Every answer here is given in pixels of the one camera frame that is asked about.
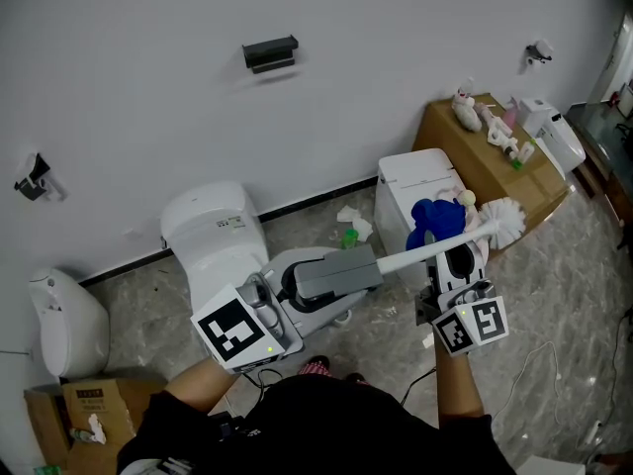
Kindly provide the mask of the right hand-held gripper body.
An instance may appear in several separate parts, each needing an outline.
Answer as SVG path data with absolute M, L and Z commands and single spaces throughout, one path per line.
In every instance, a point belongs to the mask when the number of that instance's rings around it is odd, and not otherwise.
M 428 286 L 414 303 L 416 324 L 430 324 L 450 355 L 468 353 L 509 334 L 503 297 L 489 279 L 441 294 Z

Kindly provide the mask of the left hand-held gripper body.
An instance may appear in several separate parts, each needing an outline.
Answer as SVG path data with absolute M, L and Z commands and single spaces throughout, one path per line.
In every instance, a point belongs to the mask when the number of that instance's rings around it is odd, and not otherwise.
M 305 348 L 265 277 L 226 285 L 191 322 L 213 359 L 231 374 L 280 361 Z

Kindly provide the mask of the white toilet brush grey handle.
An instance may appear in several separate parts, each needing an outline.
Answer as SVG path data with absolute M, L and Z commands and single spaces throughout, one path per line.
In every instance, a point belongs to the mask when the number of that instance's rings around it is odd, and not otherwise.
M 479 212 L 482 223 L 458 236 L 423 247 L 377 258 L 369 245 L 335 250 L 320 260 L 300 263 L 294 269 L 297 291 L 311 300 L 325 294 L 343 296 L 380 286 L 383 277 L 418 264 L 461 244 L 487 238 L 493 249 L 503 249 L 526 231 L 526 215 L 520 204 L 509 198 L 492 200 Z

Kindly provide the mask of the blue cleaning cloth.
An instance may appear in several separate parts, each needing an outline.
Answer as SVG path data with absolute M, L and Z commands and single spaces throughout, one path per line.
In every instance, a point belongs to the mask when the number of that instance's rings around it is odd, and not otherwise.
M 466 208 L 456 199 L 422 199 L 413 205 L 410 214 L 414 229 L 407 237 L 406 250 L 458 236 L 466 227 Z

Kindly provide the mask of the person's left forearm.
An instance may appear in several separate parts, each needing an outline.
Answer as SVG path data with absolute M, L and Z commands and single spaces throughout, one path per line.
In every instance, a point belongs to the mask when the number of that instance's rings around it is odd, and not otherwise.
M 238 378 L 238 374 L 227 372 L 212 357 L 207 357 L 172 379 L 165 391 L 193 409 L 208 414 Z

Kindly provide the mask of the person's right forearm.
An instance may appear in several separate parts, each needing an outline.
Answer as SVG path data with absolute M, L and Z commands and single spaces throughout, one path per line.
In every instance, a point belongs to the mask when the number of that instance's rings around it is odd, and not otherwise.
M 467 354 L 452 357 L 441 340 L 434 344 L 439 427 L 464 418 L 480 418 L 484 405 Z

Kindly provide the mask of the white wall-mounted urinal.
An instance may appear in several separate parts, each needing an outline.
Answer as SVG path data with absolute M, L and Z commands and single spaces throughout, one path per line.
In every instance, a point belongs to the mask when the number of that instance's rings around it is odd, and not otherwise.
M 49 373 L 69 380 L 100 373 L 110 352 L 106 309 L 56 268 L 37 270 L 28 288 L 40 321 L 41 348 Z

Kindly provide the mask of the black toilet paper holder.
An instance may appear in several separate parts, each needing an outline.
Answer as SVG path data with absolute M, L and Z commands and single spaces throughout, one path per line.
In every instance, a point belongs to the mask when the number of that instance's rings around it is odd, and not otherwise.
M 33 202 L 63 202 L 68 196 L 40 153 L 28 155 L 14 182 L 14 190 Z

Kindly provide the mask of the red checked trousers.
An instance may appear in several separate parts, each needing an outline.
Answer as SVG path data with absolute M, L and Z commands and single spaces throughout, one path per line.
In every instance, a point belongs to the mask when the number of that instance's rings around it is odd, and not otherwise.
M 307 363 L 299 370 L 297 375 L 319 375 L 319 376 L 333 378 L 333 374 L 330 372 L 329 368 L 325 369 L 323 366 L 311 365 Z M 365 382 L 361 382 L 357 384 L 368 385 L 368 382 L 365 379 Z

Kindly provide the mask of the black waist-worn device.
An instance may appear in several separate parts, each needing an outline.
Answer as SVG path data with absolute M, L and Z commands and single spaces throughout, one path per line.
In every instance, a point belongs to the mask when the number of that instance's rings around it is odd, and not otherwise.
M 244 417 L 234 417 L 228 412 L 222 412 L 218 414 L 218 422 L 221 431 L 221 438 L 225 439 L 239 434 L 242 431 Z

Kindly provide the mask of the large cardboard box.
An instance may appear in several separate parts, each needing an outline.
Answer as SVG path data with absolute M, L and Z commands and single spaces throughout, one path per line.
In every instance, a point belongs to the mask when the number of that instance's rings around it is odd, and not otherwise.
M 412 148 L 442 149 L 464 185 L 475 193 L 478 205 L 503 197 L 520 203 L 530 232 L 565 200 L 568 184 L 539 146 L 517 169 L 499 147 L 488 143 L 487 131 L 487 127 L 477 133 L 464 129 L 449 99 L 430 102 Z

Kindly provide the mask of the person in black shirt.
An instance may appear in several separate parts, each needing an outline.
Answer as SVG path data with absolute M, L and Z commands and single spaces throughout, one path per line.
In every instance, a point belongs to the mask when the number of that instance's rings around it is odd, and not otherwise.
M 151 397 L 136 436 L 120 451 L 119 475 L 139 459 L 173 457 L 192 475 L 334 475 L 338 470 L 411 475 L 515 475 L 492 434 L 492 419 L 433 427 L 390 394 L 319 375 L 274 384 L 222 439 L 218 418 L 166 391 Z

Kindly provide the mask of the white bottle green cap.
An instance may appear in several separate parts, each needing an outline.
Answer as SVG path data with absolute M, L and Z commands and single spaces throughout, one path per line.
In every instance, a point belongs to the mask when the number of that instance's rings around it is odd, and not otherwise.
M 529 140 L 525 142 L 518 151 L 512 151 L 513 156 L 511 160 L 511 165 L 517 170 L 521 169 L 532 157 L 534 151 L 535 141 Z

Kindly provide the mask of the white glossy fixture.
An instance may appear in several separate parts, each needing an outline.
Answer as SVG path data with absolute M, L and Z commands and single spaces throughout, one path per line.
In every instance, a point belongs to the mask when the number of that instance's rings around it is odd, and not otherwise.
M 587 472 L 583 464 L 531 455 L 516 469 L 516 475 L 587 475 Z

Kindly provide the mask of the white door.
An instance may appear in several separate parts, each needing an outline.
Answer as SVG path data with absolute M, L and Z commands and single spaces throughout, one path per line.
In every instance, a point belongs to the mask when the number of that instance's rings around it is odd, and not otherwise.
M 607 101 L 633 75 L 633 11 L 624 13 L 614 45 L 588 96 L 590 104 Z

